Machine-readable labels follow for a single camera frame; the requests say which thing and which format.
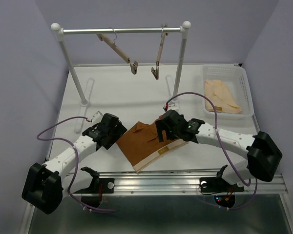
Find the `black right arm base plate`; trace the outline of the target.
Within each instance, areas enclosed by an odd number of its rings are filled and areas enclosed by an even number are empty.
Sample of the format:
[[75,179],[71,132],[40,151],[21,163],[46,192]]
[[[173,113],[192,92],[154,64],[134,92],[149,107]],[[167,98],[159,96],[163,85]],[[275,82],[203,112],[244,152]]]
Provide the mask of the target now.
[[226,193],[226,192],[243,192],[244,187],[239,187],[237,184],[230,185],[222,178],[201,177],[200,188],[203,193]]

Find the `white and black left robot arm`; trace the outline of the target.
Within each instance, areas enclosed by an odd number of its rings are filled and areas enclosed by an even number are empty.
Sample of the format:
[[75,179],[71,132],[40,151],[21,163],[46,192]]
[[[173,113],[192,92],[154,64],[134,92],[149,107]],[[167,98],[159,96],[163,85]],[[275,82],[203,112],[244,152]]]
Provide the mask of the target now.
[[62,141],[69,147],[43,164],[35,163],[28,171],[22,198],[45,214],[54,212],[68,196],[80,203],[84,210],[92,213],[111,214],[112,209],[101,209],[85,204],[74,196],[75,192],[111,193],[108,187],[113,179],[100,179],[100,174],[89,168],[79,167],[79,163],[101,148],[108,150],[127,131],[115,115],[96,113],[87,119],[93,123],[82,132],[75,142]]

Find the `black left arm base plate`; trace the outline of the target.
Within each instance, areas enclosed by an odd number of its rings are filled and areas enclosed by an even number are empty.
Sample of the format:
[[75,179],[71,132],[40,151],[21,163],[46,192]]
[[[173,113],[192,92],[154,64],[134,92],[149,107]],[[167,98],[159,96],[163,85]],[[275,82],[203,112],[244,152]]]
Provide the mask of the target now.
[[74,182],[71,191],[74,194],[112,194],[114,193],[115,179],[108,178],[88,178],[84,181]]

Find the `brown boxer underwear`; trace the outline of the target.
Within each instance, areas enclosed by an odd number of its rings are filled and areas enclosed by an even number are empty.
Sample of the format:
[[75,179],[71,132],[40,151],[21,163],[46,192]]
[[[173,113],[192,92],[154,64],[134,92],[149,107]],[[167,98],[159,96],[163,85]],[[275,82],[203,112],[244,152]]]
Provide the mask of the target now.
[[164,141],[160,142],[155,123],[146,124],[139,121],[116,143],[134,171],[139,173],[163,155],[187,144],[182,139],[167,140],[165,133],[163,138]]

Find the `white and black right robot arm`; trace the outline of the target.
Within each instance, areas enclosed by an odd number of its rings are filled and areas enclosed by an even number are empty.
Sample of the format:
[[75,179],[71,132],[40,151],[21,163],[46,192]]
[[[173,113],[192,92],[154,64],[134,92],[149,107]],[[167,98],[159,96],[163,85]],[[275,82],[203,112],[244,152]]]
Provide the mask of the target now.
[[239,163],[224,165],[210,182],[220,190],[226,190],[231,185],[252,178],[271,182],[274,178],[282,153],[269,134],[258,132],[256,135],[246,135],[218,129],[200,119],[187,121],[175,110],[164,113],[155,122],[158,139],[181,139],[218,147],[226,154],[235,153],[243,158]]

